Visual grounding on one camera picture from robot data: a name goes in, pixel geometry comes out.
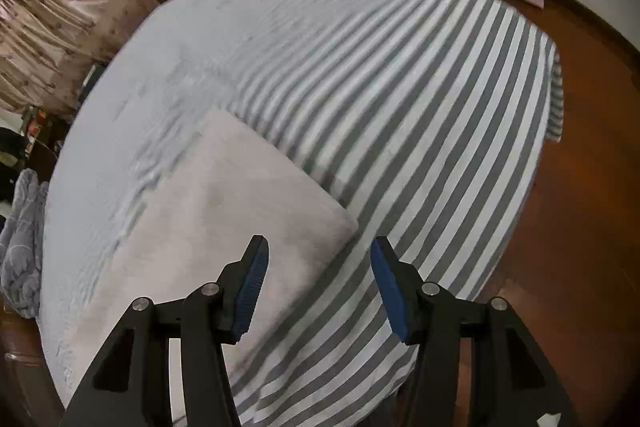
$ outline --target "reddish brown floor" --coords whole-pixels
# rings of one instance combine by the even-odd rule
[[[560,4],[507,1],[558,44],[565,120],[491,286],[599,426],[640,368],[640,71]]]

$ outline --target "bed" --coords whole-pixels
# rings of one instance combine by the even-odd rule
[[[68,403],[65,331],[212,107],[307,172],[359,231],[230,375],[243,424],[353,425],[416,352],[369,265],[403,261],[472,299],[562,133],[556,46],[500,0],[172,0],[114,58],[50,183],[38,325]]]

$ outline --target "floral curtain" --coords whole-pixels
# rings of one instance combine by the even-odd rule
[[[0,0],[0,107],[78,108],[95,61],[109,61],[155,0]]]

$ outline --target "metal screw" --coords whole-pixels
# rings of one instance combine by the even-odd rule
[[[433,297],[434,295],[437,295],[438,293],[440,293],[440,286],[438,286],[434,282],[426,282],[422,285],[422,293],[430,297]]]
[[[494,310],[498,310],[499,312],[505,311],[509,307],[507,301],[501,297],[496,297],[491,300],[491,306]]]
[[[146,297],[137,298],[136,300],[133,301],[133,304],[131,305],[131,307],[135,309],[135,311],[137,312],[146,310],[148,306],[149,306],[149,299],[147,299]]]
[[[212,296],[212,295],[215,295],[219,291],[220,291],[220,286],[218,286],[214,282],[208,282],[208,283],[206,283],[206,285],[204,285],[202,288],[200,288],[200,292],[203,295],[206,295],[206,296],[209,296],[209,297]]]

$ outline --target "beige cloth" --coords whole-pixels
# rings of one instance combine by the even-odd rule
[[[315,181],[218,110],[210,113],[202,137],[147,203],[77,329],[68,332],[74,391],[131,301],[186,297],[240,259],[257,233],[269,242],[269,267],[249,332],[224,349],[233,380],[357,230],[354,219]],[[184,413],[177,344],[170,352],[176,418]]]
[[[109,61],[155,0],[0,0],[0,107],[75,113],[82,81]]]

